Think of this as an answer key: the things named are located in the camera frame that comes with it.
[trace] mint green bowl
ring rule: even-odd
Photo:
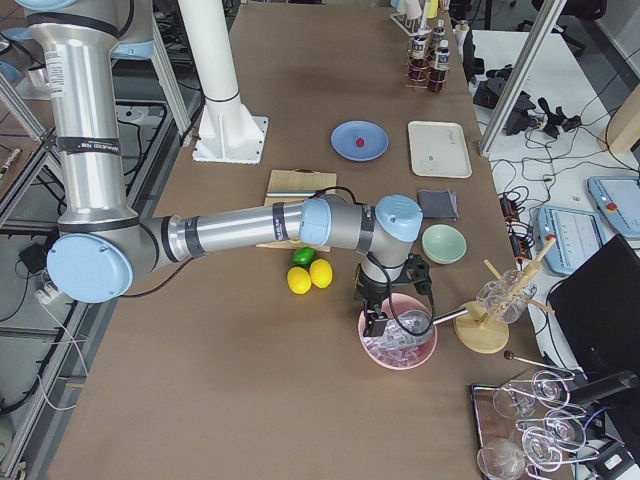
[[[447,265],[460,260],[467,251],[467,241],[449,225],[433,225],[422,234],[422,249],[436,263]]]

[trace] yellow lemon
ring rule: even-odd
[[[304,295],[311,288],[311,277],[302,267],[293,267],[287,272],[287,283],[293,293]]]
[[[331,264],[320,258],[315,260],[309,268],[311,281],[318,288],[327,288],[333,281],[333,269]]]

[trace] white table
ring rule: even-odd
[[[473,37],[476,45],[476,58],[484,59],[485,70],[493,70],[501,69],[507,64],[515,64],[527,33],[474,31]],[[472,94],[475,89],[474,85],[470,86]],[[577,133],[564,133],[561,130],[558,139],[549,144],[553,140],[552,137],[546,135],[541,129],[530,132],[529,138],[532,141],[548,144],[551,156],[564,157],[554,160],[553,164],[531,159],[516,164],[513,162],[522,162],[525,157],[548,160],[549,154],[545,148],[533,142],[530,142],[529,145],[540,148],[527,148],[524,132],[510,136],[504,133],[500,134],[489,155],[489,160],[493,164],[493,177],[497,193],[510,190],[518,185],[525,185],[529,188],[530,198],[542,201],[547,199],[546,187],[553,183],[548,204],[596,211],[595,204],[587,190],[587,178],[595,175],[637,176],[637,173],[634,174],[630,170],[607,168],[621,167],[611,154],[606,151],[600,152],[606,150],[606,147],[596,139],[596,137],[604,137],[609,115],[600,100],[596,98],[596,92],[560,35],[550,35],[545,39],[542,49],[529,71],[523,90],[531,95],[531,101],[536,104],[537,112],[542,114],[537,101],[538,98],[544,97],[552,111],[555,111],[556,106],[562,106],[567,117],[580,115],[582,123],[587,125],[587,130],[593,135],[583,130],[579,130]],[[478,106],[475,106],[475,111],[480,127],[484,129],[489,123],[493,111]],[[576,158],[591,154],[594,155],[587,158]],[[638,162],[631,152],[617,155],[617,157],[627,165],[636,168],[638,166]],[[574,169],[563,171],[565,168],[585,160],[592,163],[584,163]],[[555,182],[543,181],[544,178],[554,177]],[[524,204],[526,210],[521,214],[522,221],[530,224],[535,222],[536,207],[540,201],[531,200]],[[614,231],[604,219],[602,223],[606,230],[607,239],[611,238]],[[640,246],[640,242],[630,242],[630,244],[633,247]],[[534,251],[539,248],[540,242],[536,244]],[[549,289],[562,278],[545,265],[535,278],[538,287],[535,299],[544,303]],[[529,307],[529,313],[534,328],[538,331],[545,324],[545,316],[539,309],[532,306]],[[553,315],[550,317],[552,317],[550,318],[550,328],[538,335],[541,353],[546,353],[558,365],[564,364],[572,369],[579,368],[557,321]],[[640,478],[640,468],[636,465],[619,478],[622,480],[638,479]]]

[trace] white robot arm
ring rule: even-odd
[[[49,74],[67,210],[47,267],[69,296],[107,301],[170,263],[289,238],[366,256],[356,271],[356,297],[365,304],[367,335],[384,331],[380,305],[392,283],[412,283],[430,295],[428,266],[410,254],[422,212],[401,195],[375,208],[322,195],[211,217],[141,220],[125,195],[110,57],[152,54],[150,0],[18,3]]]

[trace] black monitor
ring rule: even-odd
[[[556,318],[590,382],[631,370],[640,376],[640,258],[616,235],[549,295]],[[601,403],[640,460],[640,389]]]

